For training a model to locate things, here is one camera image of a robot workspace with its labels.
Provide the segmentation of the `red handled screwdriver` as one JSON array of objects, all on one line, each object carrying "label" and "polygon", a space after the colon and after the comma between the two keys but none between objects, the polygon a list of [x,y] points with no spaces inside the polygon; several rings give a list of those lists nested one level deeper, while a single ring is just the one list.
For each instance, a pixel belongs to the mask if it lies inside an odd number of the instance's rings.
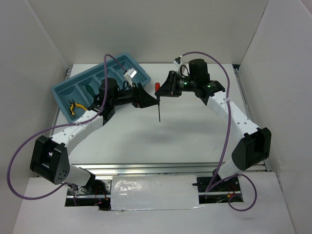
[{"label": "red handled screwdriver", "polygon": [[[155,83],[155,92],[157,92],[160,88],[160,83],[156,82]],[[158,120],[159,122],[161,122],[161,117],[160,117],[160,96],[156,96],[157,100],[158,100]]]}]

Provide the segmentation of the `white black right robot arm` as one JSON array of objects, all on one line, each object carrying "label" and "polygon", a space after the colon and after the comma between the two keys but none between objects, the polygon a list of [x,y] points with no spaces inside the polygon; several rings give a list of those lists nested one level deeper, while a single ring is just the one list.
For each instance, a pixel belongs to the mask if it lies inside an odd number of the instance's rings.
[{"label": "white black right robot arm", "polygon": [[155,84],[156,97],[179,97],[183,92],[193,92],[225,123],[230,124],[226,138],[233,134],[238,141],[231,159],[213,172],[213,187],[223,191],[229,186],[229,176],[241,173],[269,157],[272,134],[268,128],[260,128],[253,123],[227,97],[225,88],[210,79],[207,63],[203,59],[191,60],[186,76],[183,74],[183,62],[176,65],[178,70],[170,71],[162,85]]}]

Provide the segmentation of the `green handled screwdriver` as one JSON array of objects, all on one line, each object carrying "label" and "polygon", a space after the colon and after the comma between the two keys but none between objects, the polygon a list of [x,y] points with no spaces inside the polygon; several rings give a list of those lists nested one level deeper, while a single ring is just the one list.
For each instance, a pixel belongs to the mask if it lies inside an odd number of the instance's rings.
[{"label": "green handled screwdriver", "polygon": [[95,94],[93,88],[92,88],[89,84],[85,85],[85,88],[86,88],[87,92],[88,92],[93,98],[96,96],[96,94]]}]

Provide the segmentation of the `yellow black needle-nose pliers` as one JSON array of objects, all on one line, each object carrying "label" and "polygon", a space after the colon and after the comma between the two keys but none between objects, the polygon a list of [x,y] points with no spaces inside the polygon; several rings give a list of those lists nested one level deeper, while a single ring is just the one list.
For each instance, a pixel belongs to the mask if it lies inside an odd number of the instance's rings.
[{"label": "yellow black needle-nose pliers", "polygon": [[70,113],[71,113],[72,116],[75,115],[75,108],[80,108],[80,109],[82,109],[84,111],[87,111],[87,108],[84,105],[82,105],[82,104],[80,104],[78,102],[75,102],[73,99],[72,100],[68,100],[68,102],[70,103]]}]

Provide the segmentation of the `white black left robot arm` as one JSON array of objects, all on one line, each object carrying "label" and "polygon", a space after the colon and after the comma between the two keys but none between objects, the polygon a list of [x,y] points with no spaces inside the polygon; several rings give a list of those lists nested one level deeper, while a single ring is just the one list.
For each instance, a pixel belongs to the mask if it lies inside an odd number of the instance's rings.
[{"label": "white black left robot arm", "polygon": [[146,108],[159,104],[159,99],[148,94],[141,83],[130,87],[127,84],[124,82],[124,88],[120,89],[115,79],[104,79],[94,102],[72,126],[51,137],[37,138],[30,170],[55,185],[75,184],[84,194],[92,194],[100,182],[92,172],[72,165],[70,153],[111,119],[116,106],[131,104],[135,108]]}]

